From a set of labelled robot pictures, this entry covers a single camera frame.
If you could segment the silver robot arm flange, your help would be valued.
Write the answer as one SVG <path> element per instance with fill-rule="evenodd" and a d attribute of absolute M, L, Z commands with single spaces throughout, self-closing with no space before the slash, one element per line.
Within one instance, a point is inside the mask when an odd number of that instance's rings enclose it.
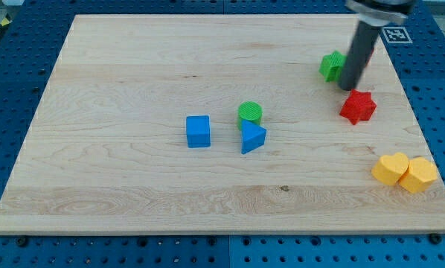
<path fill-rule="evenodd" d="M 369 25 L 382 27 L 390 23 L 402 25 L 409 17 L 415 0 L 346 0 L 345 6 Z"/>

